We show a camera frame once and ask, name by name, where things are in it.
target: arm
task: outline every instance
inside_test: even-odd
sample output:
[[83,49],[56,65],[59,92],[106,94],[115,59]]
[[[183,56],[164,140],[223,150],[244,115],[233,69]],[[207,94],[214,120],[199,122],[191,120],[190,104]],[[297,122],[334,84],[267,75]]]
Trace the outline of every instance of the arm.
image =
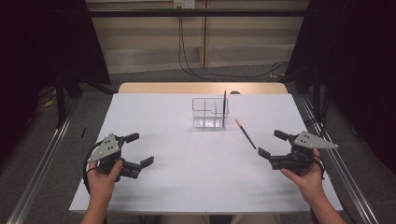
[[117,161],[108,175],[103,174],[101,169],[96,167],[97,162],[90,163],[90,171],[88,172],[91,194],[90,204],[81,224],[102,224],[104,222],[115,180],[122,169],[122,161]]
[[332,207],[324,193],[322,186],[322,173],[315,162],[302,176],[297,176],[292,171],[282,169],[281,173],[297,185],[304,200],[311,206],[312,211],[321,224],[345,224],[337,211]]

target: wire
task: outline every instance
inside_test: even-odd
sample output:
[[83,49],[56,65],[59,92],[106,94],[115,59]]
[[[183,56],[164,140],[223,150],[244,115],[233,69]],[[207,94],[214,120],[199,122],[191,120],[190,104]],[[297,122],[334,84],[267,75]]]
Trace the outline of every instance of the wire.
[[[179,62],[179,64],[180,64],[180,68],[181,68],[185,73],[190,74],[190,75],[193,75],[193,76],[196,76],[196,77],[199,77],[199,78],[203,78],[203,79],[206,79],[206,80],[209,80],[209,81],[213,81],[213,82],[217,82],[217,81],[216,81],[216,80],[213,80],[213,79],[211,79],[211,78],[203,77],[203,76],[244,77],[244,76],[228,75],[228,74],[215,74],[215,73],[199,73],[199,74],[198,74],[198,73],[195,73],[195,72],[190,68],[189,62],[188,62],[188,60],[187,60],[187,55],[186,55],[186,50],[185,50],[185,45],[184,45],[183,19],[182,19],[181,17],[178,17],[178,24],[179,24],[179,27],[178,27],[178,29],[179,29],[179,30],[178,30],[178,31],[179,31],[179,36],[178,36],[178,55],[177,55],[177,56],[178,56],[178,62]],[[182,63],[181,63],[181,59],[180,59],[181,49],[183,49],[184,60],[185,60],[185,63],[186,63],[186,65],[187,65],[187,67],[188,67],[188,70],[190,70],[190,71],[188,71],[186,68],[184,68],[183,65],[182,65]],[[288,63],[288,62],[277,62],[277,63],[273,63],[272,69],[271,69],[270,71],[265,72],[265,73],[261,73],[261,74],[258,74],[258,75],[246,76],[246,78],[263,77],[263,76],[266,76],[266,75],[269,75],[269,74],[273,74],[273,73],[275,72],[275,70],[278,69],[280,66],[282,66],[284,63]]]
[[309,123],[309,122],[314,122],[315,120],[317,120],[317,119],[307,119],[307,120],[304,120],[304,124],[306,125],[306,123]]
[[320,110],[320,118],[321,118],[321,127],[320,127],[320,134],[319,137],[322,137],[325,130],[326,130],[326,118],[327,118],[327,112],[329,110],[329,104],[330,104],[330,94],[329,94],[329,89],[325,87],[324,91],[324,96],[323,96],[323,104],[322,108]]
[[[88,151],[87,155],[85,156],[84,164],[83,164],[83,166],[82,166],[82,179],[84,180],[85,188],[87,189],[87,191],[88,191],[89,194],[90,194],[90,184],[89,184],[89,182],[88,182],[88,175],[87,175],[87,173],[88,173],[89,171],[93,170],[93,169],[98,168],[98,167],[91,168],[91,169],[89,169],[89,170],[87,171],[88,158],[91,156],[92,152],[93,152],[97,147],[99,147],[99,146],[102,144],[102,142],[103,142],[103,140],[100,141],[100,142],[98,142],[98,143],[96,143],[93,147],[90,148],[90,150]],[[107,224],[107,223],[108,223],[108,221],[107,221],[107,216],[105,215],[105,219],[103,220],[103,224]]]
[[[185,58],[185,60],[186,60],[186,65],[187,65],[187,67],[189,68],[190,72],[187,71],[187,70],[183,67],[183,65],[181,64],[181,59],[180,59],[180,51],[181,51],[181,46],[180,46],[180,45],[181,45],[181,43],[183,44],[183,52],[184,52],[184,58]],[[181,68],[185,73],[190,74],[190,75],[193,75],[193,76],[196,76],[196,77],[199,77],[197,74],[195,74],[195,73],[192,71],[192,69],[191,69],[190,66],[189,66],[189,62],[187,61],[186,50],[185,50],[185,48],[184,48],[183,20],[181,19],[181,17],[178,17],[178,54],[177,54],[177,57],[178,57],[178,63],[180,64],[180,68]],[[210,78],[207,78],[207,77],[199,77],[199,78],[202,78],[202,79],[205,79],[205,80],[208,80],[208,81],[216,82],[215,80],[210,79]]]
[[319,161],[317,161],[315,159],[313,161],[319,165],[319,167],[322,171],[322,179],[324,179],[324,172],[326,171],[326,164],[324,163],[324,160],[321,157],[319,157],[317,155],[314,155],[314,157],[319,159]]
[[95,166],[95,167],[89,169],[87,172],[85,172],[85,175],[87,175],[91,170],[95,170],[96,168],[98,168],[98,166]]
[[274,78],[274,72],[275,72],[275,70],[274,70],[274,66],[276,65],[276,64],[278,64],[278,63],[280,63],[281,65],[282,64],[284,64],[284,63],[289,63],[289,62],[277,62],[277,63],[273,63],[273,65],[271,66],[271,71],[273,71],[273,73],[271,74],[271,76],[270,76],[270,79],[268,80],[268,82],[270,82],[270,81],[272,81],[272,79]]

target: gray floor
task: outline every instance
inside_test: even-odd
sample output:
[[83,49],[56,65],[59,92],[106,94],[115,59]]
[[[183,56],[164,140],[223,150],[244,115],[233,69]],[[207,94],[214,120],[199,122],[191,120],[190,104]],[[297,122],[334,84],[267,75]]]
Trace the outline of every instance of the gray floor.
[[[265,76],[248,77],[263,74],[271,69],[271,65],[234,66],[194,69],[196,73],[229,74],[240,77],[205,76],[215,81],[268,81]],[[119,74],[111,76],[113,84],[108,86],[116,90],[126,81],[208,81],[195,75],[188,75],[181,70],[157,72],[142,72]],[[29,210],[21,220],[24,223],[79,223],[82,216],[68,212],[68,207],[76,192],[81,175],[82,163],[87,150],[95,143],[106,111],[111,102],[111,95],[105,95],[89,86],[81,85],[84,94],[80,99],[67,99],[69,114],[73,111],[71,122],[67,127],[62,142],[53,155],[49,169],[44,173],[44,179],[34,200],[27,204]],[[297,105],[301,95],[295,94],[294,85],[287,85],[293,93]],[[46,152],[51,138],[56,131],[56,105],[38,106],[30,126],[21,137],[8,162],[2,167],[0,175],[0,223],[6,223],[21,195],[29,184],[35,169]],[[340,146],[339,152],[347,164],[349,172],[358,183],[368,203],[373,208],[379,223],[394,223],[396,211],[396,181],[395,175],[388,172],[382,163],[373,156],[363,139],[352,134],[351,124],[342,111],[331,101],[326,123],[326,129],[334,143]],[[340,200],[351,213],[357,223],[363,223],[355,208],[339,174],[325,156],[328,173]],[[348,223],[347,214],[342,216]],[[312,223],[308,213],[285,214],[281,216],[282,223]],[[137,217],[110,216],[110,223],[138,223]]]

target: hand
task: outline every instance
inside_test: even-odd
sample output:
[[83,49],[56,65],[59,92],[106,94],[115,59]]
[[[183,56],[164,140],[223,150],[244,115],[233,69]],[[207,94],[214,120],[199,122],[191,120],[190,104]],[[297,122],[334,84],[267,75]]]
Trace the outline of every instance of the hand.
[[115,180],[122,169],[122,161],[117,161],[109,174],[105,174],[97,164],[98,161],[90,163],[90,171],[87,173],[90,183],[91,201],[109,203],[115,186]]
[[[320,154],[317,149],[314,150],[314,160],[320,162]],[[281,173],[297,185],[304,200],[308,203],[318,202],[326,198],[322,186],[322,170],[316,162],[312,162],[311,166],[303,171],[301,176],[296,175],[290,170],[281,169]]]

